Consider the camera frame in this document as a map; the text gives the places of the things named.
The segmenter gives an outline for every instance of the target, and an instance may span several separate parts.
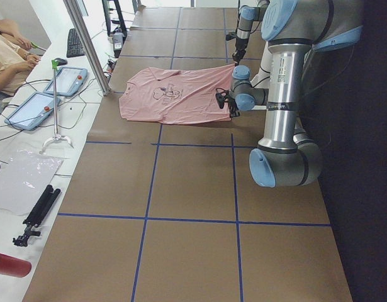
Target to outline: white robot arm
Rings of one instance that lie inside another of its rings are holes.
[[[250,110],[267,95],[266,126],[257,148],[250,153],[254,181],[265,187],[300,186],[313,182],[322,170],[322,155],[297,121],[305,54],[357,43],[362,29],[363,0],[271,0],[262,20],[262,38],[271,58],[268,92],[249,82],[249,69],[236,66],[228,105]],[[243,7],[237,30],[236,65],[244,52],[238,39],[249,39],[254,8]]]

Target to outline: computer mouse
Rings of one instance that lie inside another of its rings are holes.
[[[67,64],[67,60],[66,59],[56,58],[55,61],[58,62],[58,64],[57,64],[58,66],[66,65]]]

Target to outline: clear plastic sheet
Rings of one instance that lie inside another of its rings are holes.
[[[17,150],[0,170],[0,209],[29,213],[63,160]]]

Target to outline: light blue gripper part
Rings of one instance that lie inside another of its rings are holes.
[[[240,93],[235,97],[235,102],[239,110],[249,111],[254,109],[255,99],[253,96],[247,93]]]
[[[315,44],[312,46],[312,49],[316,52],[328,52],[330,50],[341,49],[354,45],[359,41],[361,37],[361,31],[362,25]]]
[[[266,156],[259,149],[253,149],[249,155],[249,168],[254,181],[262,187],[275,187],[276,178]]]
[[[266,9],[262,22],[262,38],[274,39],[286,26],[293,14],[298,0],[274,0]]]
[[[241,12],[241,18],[249,21],[255,19],[255,8],[245,6]]]
[[[245,65],[236,66],[233,69],[232,77],[236,80],[248,80],[250,77],[250,70]]]

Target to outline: person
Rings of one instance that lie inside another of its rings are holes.
[[[38,55],[0,35],[0,98],[13,96],[39,61]]]
[[[17,23],[11,19],[0,20],[0,35],[25,50],[32,48],[31,41],[20,33]]]

